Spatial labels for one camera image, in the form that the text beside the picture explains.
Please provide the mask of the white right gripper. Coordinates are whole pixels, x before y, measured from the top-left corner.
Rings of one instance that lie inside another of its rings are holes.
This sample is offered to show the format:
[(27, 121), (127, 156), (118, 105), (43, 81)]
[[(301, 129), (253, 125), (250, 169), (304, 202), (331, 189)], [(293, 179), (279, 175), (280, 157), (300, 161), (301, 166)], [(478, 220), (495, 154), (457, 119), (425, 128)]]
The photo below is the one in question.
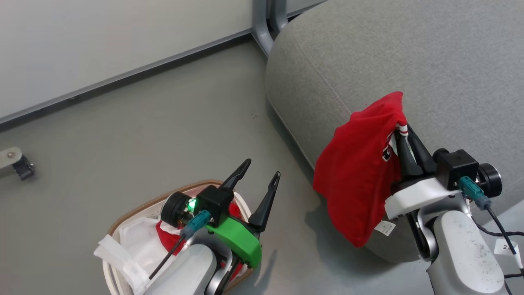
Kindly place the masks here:
[[(425, 175), (434, 175), (436, 162), (412, 127), (407, 127), (408, 136), (403, 136), (400, 131), (395, 132), (401, 180), (419, 176), (420, 167)], [(456, 210), (470, 215), (470, 205), (461, 191), (447, 190), (436, 178), (421, 180), (400, 189), (385, 201), (385, 212), (389, 220), (418, 209), (424, 209), (425, 213)]]

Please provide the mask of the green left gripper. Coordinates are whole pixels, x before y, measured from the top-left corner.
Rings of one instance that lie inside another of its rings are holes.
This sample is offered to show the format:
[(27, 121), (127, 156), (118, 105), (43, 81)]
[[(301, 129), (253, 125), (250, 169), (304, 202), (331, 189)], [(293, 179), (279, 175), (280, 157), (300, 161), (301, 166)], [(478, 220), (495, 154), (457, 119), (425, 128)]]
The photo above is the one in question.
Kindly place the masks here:
[[(245, 159), (220, 185), (220, 189), (232, 191), (237, 183), (243, 179), (250, 165), (251, 159)], [(279, 171), (275, 172), (268, 184), (266, 195), (248, 219), (249, 227), (254, 234), (260, 234), (266, 229), (280, 178), (281, 173)], [(240, 258), (242, 263), (249, 265), (251, 268), (257, 268), (260, 265), (262, 261), (260, 240), (243, 223), (232, 217), (227, 217), (219, 226), (213, 227), (208, 224), (206, 229), (217, 235), (218, 239), (225, 243)]]

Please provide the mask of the red shirt with white print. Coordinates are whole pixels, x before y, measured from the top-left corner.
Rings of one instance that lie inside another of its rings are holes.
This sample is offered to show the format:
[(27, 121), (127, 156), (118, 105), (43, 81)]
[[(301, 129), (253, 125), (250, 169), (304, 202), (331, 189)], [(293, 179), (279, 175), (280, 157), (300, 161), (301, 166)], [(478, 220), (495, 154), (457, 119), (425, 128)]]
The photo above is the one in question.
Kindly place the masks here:
[(313, 188), (326, 199), (333, 226), (355, 247), (364, 246), (385, 217), (391, 183), (401, 178), (391, 140), (395, 131), (407, 134), (403, 96), (392, 92), (354, 112), (316, 161)]

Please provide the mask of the white basket with brown rim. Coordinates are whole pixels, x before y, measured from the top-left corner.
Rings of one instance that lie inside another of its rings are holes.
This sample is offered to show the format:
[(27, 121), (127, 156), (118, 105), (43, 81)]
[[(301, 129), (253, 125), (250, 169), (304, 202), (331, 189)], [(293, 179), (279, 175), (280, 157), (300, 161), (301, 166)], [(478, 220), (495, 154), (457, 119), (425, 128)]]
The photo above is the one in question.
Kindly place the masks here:
[[(114, 222), (114, 224), (110, 226), (110, 229), (108, 230), (107, 234), (112, 236), (113, 239), (115, 239), (117, 242), (120, 242), (119, 231), (120, 228), (122, 228), (122, 226), (134, 222), (139, 218), (158, 217), (160, 215), (161, 206), (163, 205), (167, 197), (170, 196), (172, 193), (180, 191), (188, 194), (189, 196), (194, 197), (198, 192), (202, 191), (208, 185), (218, 187), (222, 182), (223, 181), (215, 179), (203, 180), (197, 183), (189, 184), (187, 186), (176, 188), (159, 197), (156, 197), (152, 200), (148, 200), (146, 203), (136, 207), (135, 209), (129, 211), (125, 215), (121, 216), (118, 220), (116, 220), (116, 222)], [(251, 210), (249, 209), (245, 200), (238, 192), (234, 192), (234, 195), (235, 196), (233, 202), (238, 205), (242, 220), (247, 221), (247, 219), (251, 216)], [(131, 286), (129, 286), (124, 277), (120, 274), (120, 271), (111, 266), (110, 263), (108, 263), (105, 260), (102, 260), (102, 269), (107, 287), (111, 295), (134, 295)], [(241, 282), (247, 280), (247, 278), (249, 278), (253, 274), (253, 272), (253, 268), (249, 268), (247, 265), (243, 265), (242, 270), (239, 272), (239, 274), (234, 278), (234, 280), (228, 283), (227, 287), (225, 288), (225, 294), (230, 292)]]

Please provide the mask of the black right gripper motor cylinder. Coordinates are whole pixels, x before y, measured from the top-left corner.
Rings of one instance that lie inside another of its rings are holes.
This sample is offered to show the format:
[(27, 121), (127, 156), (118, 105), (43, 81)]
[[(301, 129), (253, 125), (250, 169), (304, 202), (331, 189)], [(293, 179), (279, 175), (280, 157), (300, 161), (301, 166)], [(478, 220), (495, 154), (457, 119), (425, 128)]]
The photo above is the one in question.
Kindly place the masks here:
[(501, 175), (494, 166), (481, 163), (477, 173), (477, 184), (488, 198), (500, 196), (503, 190)]

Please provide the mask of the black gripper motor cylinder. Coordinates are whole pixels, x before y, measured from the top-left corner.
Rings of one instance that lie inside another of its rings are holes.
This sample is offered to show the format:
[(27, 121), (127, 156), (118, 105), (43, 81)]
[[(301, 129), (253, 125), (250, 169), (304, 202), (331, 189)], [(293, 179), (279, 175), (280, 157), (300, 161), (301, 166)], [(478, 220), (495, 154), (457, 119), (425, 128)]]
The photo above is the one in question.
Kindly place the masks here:
[(488, 198), (500, 196), (503, 190), (501, 175), (494, 166), (481, 163), (477, 173), (477, 184)]
[(188, 209), (192, 199), (182, 192), (172, 193), (163, 204), (160, 219), (174, 228), (186, 225), (192, 219), (192, 213)]

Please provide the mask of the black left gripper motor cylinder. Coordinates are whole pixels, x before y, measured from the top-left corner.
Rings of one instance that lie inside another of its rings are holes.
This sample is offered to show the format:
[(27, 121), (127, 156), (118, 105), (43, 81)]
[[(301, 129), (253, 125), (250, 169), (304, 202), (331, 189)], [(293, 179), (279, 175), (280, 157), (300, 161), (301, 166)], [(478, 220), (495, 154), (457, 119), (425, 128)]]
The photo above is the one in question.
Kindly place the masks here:
[(172, 193), (163, 204), (160, 219), (174, 228), (186, 225), (192, 219), (192, 213), (188, 209), (192, 199), (182, 192)]

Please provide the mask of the grey fabric sofa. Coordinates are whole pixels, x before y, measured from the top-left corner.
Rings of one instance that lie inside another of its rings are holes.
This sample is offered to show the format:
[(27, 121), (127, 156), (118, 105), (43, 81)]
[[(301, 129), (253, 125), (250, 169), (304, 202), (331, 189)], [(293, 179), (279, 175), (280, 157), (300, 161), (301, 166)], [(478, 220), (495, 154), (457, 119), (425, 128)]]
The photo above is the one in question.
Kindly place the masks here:
[(495, 213), (524, 199), (524, 0), (327, 0), (269, 54), (268, 100), (311, 166), (336, 127), (394, 91), (429, 151), (496, 167)]

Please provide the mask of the metal caster wheel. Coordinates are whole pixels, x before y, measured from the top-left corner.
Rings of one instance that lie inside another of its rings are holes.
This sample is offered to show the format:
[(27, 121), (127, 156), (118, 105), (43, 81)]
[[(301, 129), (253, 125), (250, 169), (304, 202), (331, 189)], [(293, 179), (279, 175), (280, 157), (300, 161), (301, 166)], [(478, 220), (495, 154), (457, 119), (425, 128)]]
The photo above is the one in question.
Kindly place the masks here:
[(22, 181), (34, 175), (34, 165), (17, 146), (0, 150), (0, 170), (8, 166), (13, 168)]

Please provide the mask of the grey metal frame leg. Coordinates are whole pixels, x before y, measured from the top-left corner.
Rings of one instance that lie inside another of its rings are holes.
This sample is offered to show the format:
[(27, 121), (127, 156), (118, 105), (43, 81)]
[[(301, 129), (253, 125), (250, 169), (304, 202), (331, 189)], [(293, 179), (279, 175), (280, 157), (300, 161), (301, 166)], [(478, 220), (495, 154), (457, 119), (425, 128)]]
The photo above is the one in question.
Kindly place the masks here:
[(251, 0), (251, 35), (266, 57), (273, 47), (274, 39), (289, 23), (289, 19), (317, 6), (326, 0)]

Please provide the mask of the grey partition bottom rail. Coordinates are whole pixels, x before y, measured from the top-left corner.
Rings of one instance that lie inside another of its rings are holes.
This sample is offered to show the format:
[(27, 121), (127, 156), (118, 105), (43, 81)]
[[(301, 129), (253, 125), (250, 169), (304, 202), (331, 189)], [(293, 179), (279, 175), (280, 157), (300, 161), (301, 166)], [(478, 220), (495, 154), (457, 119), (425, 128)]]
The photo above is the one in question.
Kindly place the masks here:
[(87, 86), (79, 91), (74, 91), (58, 98), (54, 98), (45, 103), (40, 103), (35, 107), (31, 107), (24, 111), (18, 112), (15, 115), (9, 115), (0, 119), (0, 133), (16, 128), (21, 125), (30, 123), (43, 116), (56, 113), (67, 107), (75, 106), (84, 101), (103, 95), (107, 92), (122, 88), (140, 82), (146, 78), (166, 72), (176, 67), (186, 65), (200, 58), (210, 56), (212, 54), (221, 52), (225, 49), (235, 47), (244, 43), (254, 41), (250, 31), (240, 32), (232, 36), (213, 41), (211, 43), (201, 45), (197, 48), (190, 49), (186, 52), (165, 58), (161, 61), (154, 62), (151, 65), (146, 65), (136, 70), (123, 73), (114, 78), (106, 79), (103, 82)]

